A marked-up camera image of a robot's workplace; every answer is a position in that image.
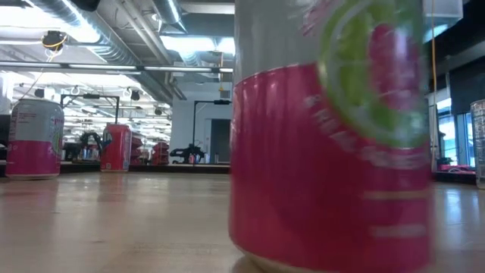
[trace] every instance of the pink label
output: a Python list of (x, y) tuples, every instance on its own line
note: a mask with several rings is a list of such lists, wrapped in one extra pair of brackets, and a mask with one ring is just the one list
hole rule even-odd
[(59, 174), (60, 155), (47, 141), (16, 140), (8, 143), (7, 175)]
[(230, 235), (255, 255), (318, 271), (410, 272), (429, 261), (428, 145), (363, 137), (314, 64), (235, 89)]

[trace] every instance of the pink can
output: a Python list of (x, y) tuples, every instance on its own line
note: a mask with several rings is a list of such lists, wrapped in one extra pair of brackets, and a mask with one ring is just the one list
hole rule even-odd
[(11, 114), (5, 174), (47, 179), (61, 170), (64, 112), (55, 102), (21, 99)]
[(230, 236), (261, 267), (427, 267), (421, 9), (236, 0)]

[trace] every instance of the table surface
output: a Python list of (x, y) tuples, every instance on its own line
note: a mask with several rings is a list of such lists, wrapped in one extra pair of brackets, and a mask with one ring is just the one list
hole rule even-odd
[[(0, 272), (259, 272), (227, 235), (227, 175), (88, 173), (6, 182), (0, 179)], [(454, 184), (433, 191), (431, 272), (483, 272), (485, 192)]]

